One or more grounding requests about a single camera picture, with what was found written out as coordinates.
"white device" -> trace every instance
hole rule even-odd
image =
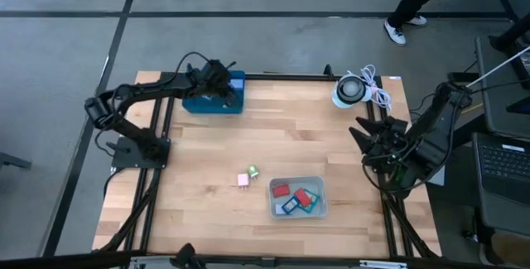
[[[331,95],[331,100],[339,108],[351,108],[359,101],[367,102],[371,98],[371,89],[362,79],[351,73],[340,78]]]
[[[354,104],[360,102],[367,102],[372,100],[381,108],[390,109],[390,94],[383,89],[378,88],[373,77],[375,76],[375,66],[366,65],[361,69],[362,77],[352,74],[348,70],[348,74],[340,78],[335,84],[331,100],[339,108],[351,108]]]

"person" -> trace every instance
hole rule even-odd
[[[417,15],[422,5],[429,0],[401,0],[396,11],[385,21],[384,28],[388,37],[399,46],[404,46],[407,41],[403,35],[402,25],[425,26],[427,19]]]

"black floor line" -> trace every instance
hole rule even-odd
[[[386,18],[391,12],[131,12],[128,17],[342,17]],[[503,18],[504,12],[422,12],[429,18]]]
[[[100,18],[124,16],[122,12],[106,11],[0,11],[0,17]]]
[[[127,14],[131,9],[131,4],[133,0],[126,0],[123,5],[122,14]],[[116,59],[116,54],[118,53],[118,48],[122,40],[123,31],[125,30],[125,24],[127,23],[127,17],[120,17],[116,31],[114,32],[113,41],[108,50],[107,60],[101,77],[99,78],[98,87],[95,90],[95,94],[103,92],[107,88],[108,80],[114,66],[114,61]],[[83,128],[81,130],[81,135],[77,142],[77,147],[74,155],[72,156],[69,168],[66,172],[66,180],[61,188],[60,198],[58,204],[55,204],[54,212],[51,215],[51,221],[49,222],[48,229],[44,235],[43,241],[41,243],[41,249],[39,253],[43,257],[52,257],[55,255],[57,247],[60,241],[60,235],[62,234],[63,227],[65,226],[65,221],[68,216],[68,211],[70,210],[70,205],[72,199],[74,198],[75,188],[79,181],[81,175],[81,170],[83,169],[84,159],[86,153],[89,149],[90,141],[92,140],[92,132],[94,131],[94,126],[90,121],[85,119]]]

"red block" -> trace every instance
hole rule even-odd
[[[280,185],[272,189],[272,196],[277,198],[283,195],[289,195],[291,190],[289,190],[289,185]]]
[[[300,205],[307,207],[311,204],[311,199],[306,195],[304,189],[295,191],[295,196],[300,201]]]

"small cube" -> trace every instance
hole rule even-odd
[[[250,176],[250,178],[252,179],[257,179],[258,178],[258,175],[259,175],[259,171],[258,171],[258,168],[256,166],[250,166],[248,168],[248,175]]]
[[[285,211],[285,214],[290,214],[292,210],[298,207],[299,203],[300,202],[298,202],[298,199],[296,199],[296,197],[292,197],[287,201],[287,203],[282,206],[282,209],[283,211]]]
[[[272,189],[272,196],[277,198],[283,195],[289,195],[291,190],[289,190],[289,185],[280,185]]]
[[[311,199],[306,195],[304,189],[299,189],[295,191],[295,197],[298,199],[300,205],[302,205],[303,207],[307,207],[311,204]]]
[[[242,190],[246,190],[248,188],[248,174],[238,175],[238,185]]]

